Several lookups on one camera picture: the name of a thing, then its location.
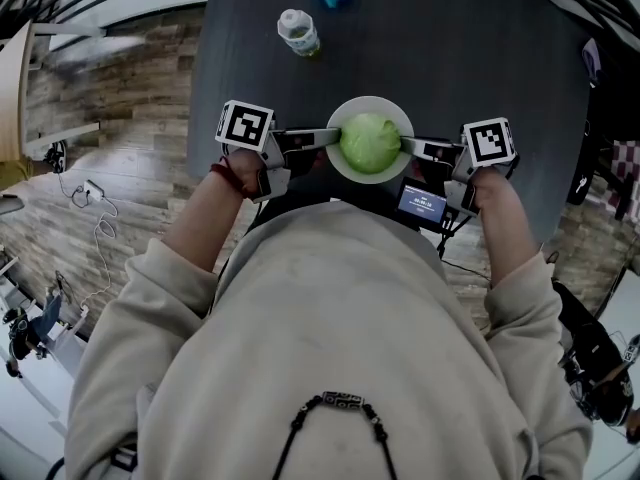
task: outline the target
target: plastic bottle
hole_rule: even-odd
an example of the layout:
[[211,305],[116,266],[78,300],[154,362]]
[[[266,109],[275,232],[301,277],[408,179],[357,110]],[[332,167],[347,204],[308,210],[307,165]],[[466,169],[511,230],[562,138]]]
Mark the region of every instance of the plastic bottle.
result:
[[318,31],[311,16],[304,11],[284,11],[278,20],[278,34],[302,57],[312,57],[320,51]]

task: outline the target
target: white bottle cap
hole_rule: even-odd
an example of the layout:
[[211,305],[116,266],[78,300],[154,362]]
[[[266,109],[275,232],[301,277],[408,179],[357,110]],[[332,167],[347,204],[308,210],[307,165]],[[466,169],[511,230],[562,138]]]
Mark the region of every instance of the white bottle cap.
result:
[[287,9],[280,15],[280,23],[286,29],[292,30],[300,26],[300,22],[303,20],[303,12],[295,9]]

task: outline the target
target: cable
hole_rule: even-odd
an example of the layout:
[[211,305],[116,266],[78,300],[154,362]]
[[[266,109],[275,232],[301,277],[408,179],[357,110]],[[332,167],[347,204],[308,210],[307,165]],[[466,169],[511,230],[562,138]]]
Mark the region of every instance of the cable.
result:
[[622,343],[624,344],[625,348],[627,347],[627,340],[624,339],[624,336],[622,335],[622,333],[620,331],[614,331],[611,334],[609,334],[609,338],[611,338],[611,336],[614,336],[618,334],[620,336],[620,341],[622,341]]
[[460,265],[456,265],[455,263],[451,263],[450,261],[447,261],[447,260],[440,259],[440,261],[442,261],[442,263],[446,263],[447,265],[451,265],[452,267],[459,268],[460,270],[464,270],[465,272],[469,272],[471,274],[475,274],[477,276],[480,276],[483,279],[486,279],[487,281],[491,282],[491,279],[489,279],[484,274],[481,274],[480,272],[477,272],[476,270],[471,270],[470,268],[461,267]]
[[453,227],[453,223],[455,222],[455,219],[457,216],[458,215],[456,214],[456,216],[449,221],[448,228],[444,228],[444,230],[447,232],[447,236],[445,236],[445,234],[442,233],[442,239],[440,240],[438,247],[436,247],[436,250],[438,251],[438,255],[440,256],[440,259],[442,259],[442,256],[444,256],[444,248],[447,245],[447,240],[449,240],[449,238],[455,235],[462,226],[464,226],[467,222],[471,220],[471,216],[469,215],[465,219],[462,219],[460,224],[458,224],[455,228],[451,229]]
[[58,459],[56,463],[53,466],[51,466],[49,473],[47,473],[47,478],[45,478],[44,480],[54,480],[55,477],[58,475],[58,472],[60,471],[60,469],[62,469],[62,466],[64,466],[64,457],[62,457],[61,459]]
[[107,286],[105,286],[102,290],[98,290],[97,292],[93,292],[89,295],[87,295],[84,299],[82,299],[82,302],[80,302],[80,309],[83,309],[83,306],[85,305],[85,302],[88,301],[91,297],[94,297],[96,295],[100,295],[101,293],[105,293],[107,290],[109,290],[111,288],[111,272],[109,271],[109,267],[107,266],[107,260],[104,259],[104,255],[102,254],[102,251],[100,250],[100,242],[98,241],[98,230],[100,230],[100,232],[106,236],[107,238],[110,238],[111,240],[115,240],[116,238],[116,230],[113,229],[113,226],[109,223],[109,221],[105,220],[106,216],[109,217],[113,217],[114,219],[116,219],[118,217],[118,208],[116,208],[116,205],[113,204],[109,199],[107,199],[106,197],[104,198],[104,200],[109,203],[111,206],[113,206],[113,212],[114,213],[109,213],[108,211],[105,211],[102,213],[102,215],[100,215],[100,218],[98,219],[98,223],[96,224],[96,227],[93,228],[93,237],[96,240],[96,248],[98,249],[98,254],[100,256],[100,259],[102,259],[102,263],[104,265],[104,270],[107,273],[107,279],[108,279],[108,283]]
[[[615,432],[616,434],[620,434],[620,436],[622,436],[624,438],[624,440],[627,440],[627,436],[625,436],[622,432],[616,430],[613,427],[609,427],[607,425],[608,429],[611,429],[613,432]],[[615,464],[611,465],[607,470],[603,471],[602,473],[600,473],[597,477],[595,477],[593,480],[599,480],[600,478],[604,478],[605,476],[607,476],[609,473],[611,473],[611,471],[613,471],[614,469],[616,469],[620,464],[622,464],[625,460],[627,460],[629,457],[631,457],[633,454],[636,453],[636,450],[638,449],[638,445],[631,445],[633,446],[633,451],[630,451],[627,455],[625,455],[624,457],[622,457],[618,462],[616,462]]]
[[78,203],[76,203],[76,200],[74,199],[76,194],[81,194],[82,192],[84,192],[84,187],[82,185],[78,185],[76,187],[76,189],[73,191],[73,194],[69,195],[65,192],[64,187],[62,186],[62,176],[60,176],[60,173],[58,173],[58,181],[60,182],[60,190],[62,190],[62,194],[68,198],[71,199],[71,202],[73,204],[75,204],[78,208],[82,209],[82,208],[86,208],[87,206],[89,206],[90,201],[89,201],[89,194],[85,195],[87,196],[87,202],[86,204],[83,204],[82,206],[80,206]]

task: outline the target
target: red bracelet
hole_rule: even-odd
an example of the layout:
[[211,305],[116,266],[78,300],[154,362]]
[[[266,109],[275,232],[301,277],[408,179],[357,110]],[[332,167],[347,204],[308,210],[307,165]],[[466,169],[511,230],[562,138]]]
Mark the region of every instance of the red bracelet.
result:
[[211,172],[218,173],[227,180],[227,183],[229,183],[229,185],[231,185],[236,191],[240,192],[242,197],[248,197],[248,194],[244,190],[244,183],[242,183],[240,178],[238,178],[231,170],[231,167],[229,167],[229,160],[227,160],[227,157],[223,156],[221,160],[224,160],[227,165],[213,164],[211,166]]

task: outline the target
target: white bowl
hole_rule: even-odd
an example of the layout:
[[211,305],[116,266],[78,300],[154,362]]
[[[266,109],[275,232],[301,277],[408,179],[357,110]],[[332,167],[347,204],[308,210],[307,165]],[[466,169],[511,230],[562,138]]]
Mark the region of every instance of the white bowl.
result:
[[[400,135],[413,137],[413,126],[407,114],[395,103],[378,96],[360,96],[342,104],[329,118],[327,128],[342,128],[342,125],[358,114],[374,113],[389,119],[400,132]],[[411,161],[411,155],[400,151],[395,161],[384,171],[376,174],[363,174],[353,169],[345,160],[340,143],[327,146],[327,156],[345,178],[365,185],[384,183],[398,176]]]

